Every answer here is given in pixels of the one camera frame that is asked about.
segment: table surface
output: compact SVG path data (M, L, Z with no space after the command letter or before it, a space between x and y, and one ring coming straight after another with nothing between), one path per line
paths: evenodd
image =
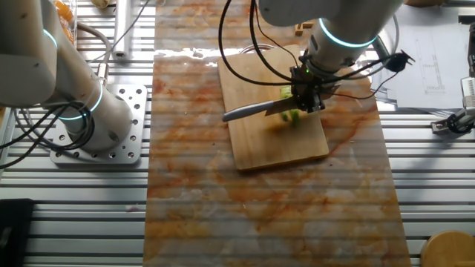
M173 1L167 6L173 7ZM97 10L79 1L79 21L114 37L114 9ZM111 64L109 82L151 84L155 7L145 9L134 31L133 62ZM104 51L97 38L79 34L78 49L86 59ZM407 244L414 266L429 236L446 230L475 235L475 133L457 138L435 136L430 122L438 117L415 110L378 105ZM19 129L12 129L14 135ZM135 169L58 169L49 153L32 156L1 174L0 197L38 201L27 247L26 265L141 266L148 176L150 112L146 114L142 161ZM26 151L22 142L8 151L7 161ZM126 212L130 205L139 211Z

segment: chopped vegetable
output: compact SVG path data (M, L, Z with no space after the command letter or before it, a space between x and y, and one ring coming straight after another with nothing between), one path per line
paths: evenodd
M281 88L281 99L286 99L292 97L292 88L290 86L284 86ZM290 118L292 119L292 125L297 127L300 119L298 118L298 109L293 109L288 111ZM282 120L285 122L289 121L289 115L287 111L281 113Z

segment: metal base plate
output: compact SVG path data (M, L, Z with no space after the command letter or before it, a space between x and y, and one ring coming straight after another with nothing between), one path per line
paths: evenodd
M84 151L82 149L66 151L64 153L51 151L50 158L54 163L65 165L124 165L137 163L140 159L145 119L145 104L147 102L147 88L143 85L108 85L108 90L113 95L120 96L124 99L131 108L132 127L127 137L124 138L124 140L115 148L105 151ZM66 127L62 122L56 124L53 141L58 145L67 145L71 143Z

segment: knife blade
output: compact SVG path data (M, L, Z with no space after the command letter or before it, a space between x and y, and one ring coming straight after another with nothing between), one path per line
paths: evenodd
M241 119L247 116L251 116L262 111L267 111L273 105L274 101L268 101L236 108L235 110L224 113L223 122L229 122L235 119Z
M295 104L295 99L293 97L281 99L278 101L274 101L272 107L267 109L266 116L270 116L284 111L290 111L295 108L297 108L297 104Z

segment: wooden cutting board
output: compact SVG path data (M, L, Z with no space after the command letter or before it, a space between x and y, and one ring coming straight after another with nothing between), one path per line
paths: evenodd
M475 238L460 231L431 237L421 253L422 267L475 267Z
M297 45L286 47L295 57L300 55ZM284 50L274 48L263 52L268 62L280 73L290 76L289 69L295 64ZM262 82L285 82L273 74L256 53L228 56L229 64L242 76ZM221 90L227 111L244 105L280 99L280 88L253 85L234 76L219 59ZM232 152L238 170L281 165L328 155L325 133L320 116L300 113L301 123L294 127L284 122L280 114L265 116L259 113L229 123Z

